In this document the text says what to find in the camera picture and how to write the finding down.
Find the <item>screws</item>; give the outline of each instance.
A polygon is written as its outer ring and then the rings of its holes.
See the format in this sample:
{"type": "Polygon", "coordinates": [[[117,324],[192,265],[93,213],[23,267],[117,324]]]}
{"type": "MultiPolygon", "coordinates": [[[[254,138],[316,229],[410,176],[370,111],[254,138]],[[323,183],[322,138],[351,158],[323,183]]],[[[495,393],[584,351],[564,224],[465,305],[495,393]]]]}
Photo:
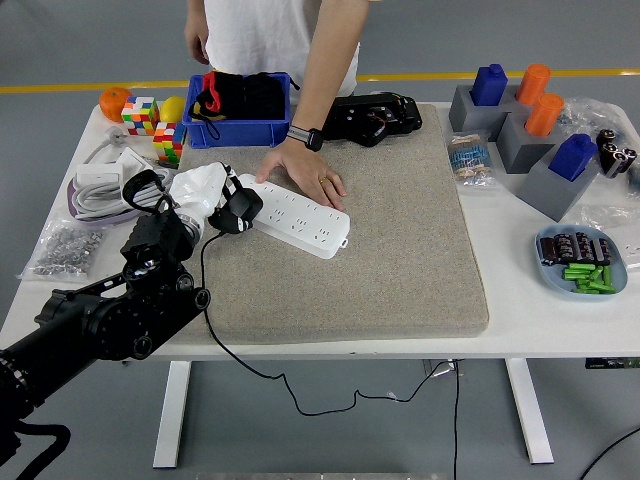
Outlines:
{"type": "Polygon", "coordinates": [[[36,275],[86,275],[103,234],[62,226],[47,239],[45,251],[36,260],[36,275]]]}

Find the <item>gray felt mat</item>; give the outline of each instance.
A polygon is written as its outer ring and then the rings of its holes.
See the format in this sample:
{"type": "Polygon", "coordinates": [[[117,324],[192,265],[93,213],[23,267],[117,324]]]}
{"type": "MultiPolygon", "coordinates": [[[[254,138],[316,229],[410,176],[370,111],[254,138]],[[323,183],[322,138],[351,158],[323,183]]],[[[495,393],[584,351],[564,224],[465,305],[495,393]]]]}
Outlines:
{"type": "MultiPolygon", "coordinates": [[[[207,248],[209,312],[231,344],[471,337],[487,326],[471,249],[435,108],[423,127],[373,148],[325,142],[344,179],[347,248],[323,260],[260,231],[227,235],[207,248]]],[[[255,174],[268,147],[185,148],[180,169],[210,162],[255,174]]],[[[299,192],[282,171],[269,181],[299,192]]],[[[207,231],[205,240],[215,233],[207,231]]],[[[196,279],[201,241],[185,262],[196,279]]],[[[209,342],[204,318],[176,337],[209,342]]]]}

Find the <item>gray floor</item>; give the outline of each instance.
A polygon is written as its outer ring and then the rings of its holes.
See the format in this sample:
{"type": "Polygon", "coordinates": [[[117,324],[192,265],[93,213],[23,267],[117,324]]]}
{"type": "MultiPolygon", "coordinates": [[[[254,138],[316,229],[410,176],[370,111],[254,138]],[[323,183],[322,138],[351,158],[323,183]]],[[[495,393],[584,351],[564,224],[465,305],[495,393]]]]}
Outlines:
{"type": "MultiPolygon", "coordinates": [[[[386,0],[374,4],[360,73],[473,71],[534,62],[552,69],[639,68],[636,2],[386,0]]],[[[0,0],[0,86],[181,80],[202,73],[183,45],[183,2],[0,0]]],[[[361,84],[416,100],[449,101],[455,81],[361,84]]],[[[548,90],[615,103],[640,125],[640,78],[553,78],[548,90]]],[[[174,89],[137,90],[166,98],[174,89]]],[[[0,95],[0,319],[18,286],[99,92],[0,95]]],[[[403,396],[419,361],[259,362],[286,371],[303,407],[341,407],[359,388],[403,396]]],[[[556,463],[531,466],[503,362],[463,363],[460,479],[577,478],[604,447],[640,425],[635,370],[588,371],[583,359],[532,360],[556,463]]],[[[452,478],[455,379],[427,382],[409,404],[365,402],[345,414],[298,415],[284,386],[233,362],[194,365],[177,470],[153,471],[168,365],[96,364],[29,420],[61,422],[71,445],[41,478],[193,479],[200,472],[440,472],[452,478]]],[[[44,448],[24,446],[1,478],[44,448]]],[[[640,437],[587,478],[640,478],[640,437]]]]}

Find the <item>rubik's cube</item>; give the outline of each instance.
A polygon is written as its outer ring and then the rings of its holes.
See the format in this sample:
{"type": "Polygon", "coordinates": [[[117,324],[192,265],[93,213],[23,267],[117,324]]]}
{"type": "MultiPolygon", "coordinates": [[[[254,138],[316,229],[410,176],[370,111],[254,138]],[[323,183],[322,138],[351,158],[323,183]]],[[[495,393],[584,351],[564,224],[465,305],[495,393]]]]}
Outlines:
{"type": "Polygon", "coordinates": [[[130,135],[153,135],[160,119],[158,104],[153,97],[129,97],[122,109],[130,135]]]}
{"type": "Polygon", "coordinates": [[[158,159],[161,162],[180,162],[186,134],[185,126],[180,122],[159,122],[153,136],[153,148],[158,154],[158,159]]]}

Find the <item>yellow ball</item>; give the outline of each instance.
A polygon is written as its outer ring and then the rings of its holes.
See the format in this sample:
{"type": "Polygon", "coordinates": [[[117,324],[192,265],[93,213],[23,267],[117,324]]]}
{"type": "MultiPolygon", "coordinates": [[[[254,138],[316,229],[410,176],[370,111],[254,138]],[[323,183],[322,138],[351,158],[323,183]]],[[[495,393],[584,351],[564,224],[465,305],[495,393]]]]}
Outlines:
{"type": "Polygon", "coordinates": [[[169,97],[160,107],[160,121],[177,123],[182,120],[186,100],[182,97],[169,97]]]}

